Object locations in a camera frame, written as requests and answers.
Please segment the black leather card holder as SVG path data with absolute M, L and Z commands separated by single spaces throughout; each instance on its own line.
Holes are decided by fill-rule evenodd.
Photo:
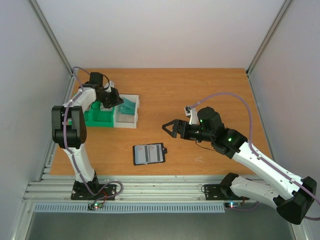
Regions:
M 161 143 L 140 144 L 132 147 L 133 165 L 150 165 L 166 162 L 167 148 Z

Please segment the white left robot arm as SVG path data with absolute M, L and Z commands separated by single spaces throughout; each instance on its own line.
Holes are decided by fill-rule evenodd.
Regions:
M 51 131 L 54 143 L 68 156 L 75 173 L 75 186 L 80 187 L 89 199 L 96 199 L 103 191 L 96 171 L 90 164 L 85 142 L 87 127 L 85 111 L 99 102 L 104 109 L 121 105 L 124 100 L 105 74 L 91 72 L 89 81 L 80 84 L 77 93 L 63 105 L 51 109 Z

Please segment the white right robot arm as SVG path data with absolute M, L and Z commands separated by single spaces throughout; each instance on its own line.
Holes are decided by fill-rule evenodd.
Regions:
M 275 209 L 286 221 L 299 225 L 316 198 L 317 182 L 310 176 L 296 175 L 271 160 L 240 132 L 227 128 L 211 107 L 188 109 L 189 121 L 174 119 L 162 126 L 171 137 L 208 142 L 213 149 L 249 168 L 267 184 L 227 174 L 220 183 L 225 198 L 246 197 Z

